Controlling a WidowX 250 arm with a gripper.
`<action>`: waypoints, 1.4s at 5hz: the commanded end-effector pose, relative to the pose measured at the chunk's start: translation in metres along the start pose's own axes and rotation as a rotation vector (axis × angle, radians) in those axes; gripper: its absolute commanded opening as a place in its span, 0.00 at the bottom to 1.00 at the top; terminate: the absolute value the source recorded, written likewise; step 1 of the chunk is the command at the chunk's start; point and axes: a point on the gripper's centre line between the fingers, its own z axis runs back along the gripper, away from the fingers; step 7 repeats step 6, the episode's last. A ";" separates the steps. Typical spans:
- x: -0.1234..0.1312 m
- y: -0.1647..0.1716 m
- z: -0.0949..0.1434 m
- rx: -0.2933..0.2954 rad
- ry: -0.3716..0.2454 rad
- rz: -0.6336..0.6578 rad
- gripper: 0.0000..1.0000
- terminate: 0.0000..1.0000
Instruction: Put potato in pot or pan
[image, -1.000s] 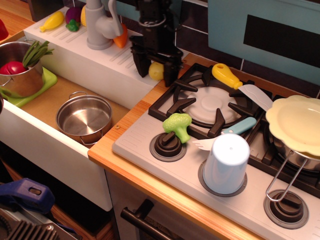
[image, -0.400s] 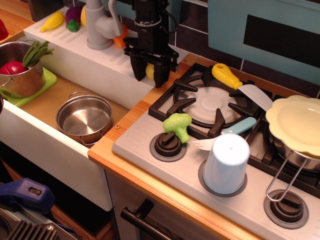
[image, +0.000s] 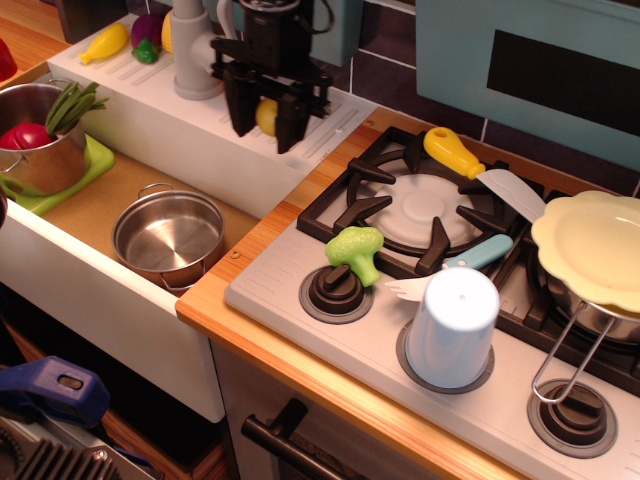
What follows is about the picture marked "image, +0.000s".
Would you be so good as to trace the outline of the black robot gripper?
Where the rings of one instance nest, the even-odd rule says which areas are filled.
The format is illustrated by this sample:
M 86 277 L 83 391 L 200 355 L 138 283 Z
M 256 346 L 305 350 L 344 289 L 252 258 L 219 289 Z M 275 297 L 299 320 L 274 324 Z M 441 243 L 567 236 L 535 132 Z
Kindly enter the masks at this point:
M 277 100 L 276 139 L 279 154 L 288 152 L 306 133 L 311 115 L 329 113 L 329 74 L 310 58 L 312 40 L 333 27 L 313 25 L 312 4 L 243 4 L 244 29 L 212 41 L 216 52 L 213 75 L 225 84 L 227 106 L 234 131 L 243 137 L 256 126 L 261 99 Z

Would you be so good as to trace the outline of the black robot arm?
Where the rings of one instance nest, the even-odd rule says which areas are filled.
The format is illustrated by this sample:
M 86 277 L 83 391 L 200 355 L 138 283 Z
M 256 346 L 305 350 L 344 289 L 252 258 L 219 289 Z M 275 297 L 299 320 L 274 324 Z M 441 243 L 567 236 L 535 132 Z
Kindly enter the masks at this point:
M 330 31 L 334 13 L 325 8 L 328 23 L 313 26 L 312 1 L 241 1 L 244 18 L 237 37 L 233 3 L 219 1 L 217 18 L 224 35 L 211 41 L 215 51 L 212 76 L 224 84 L 232 127 L 239 136 L 258 125 L 264 100 L 275 103 L 274 131 L 280 154 L 305 137 L 311 117 L 329 114 L 332 77 L 310 57 L 312 40 Z

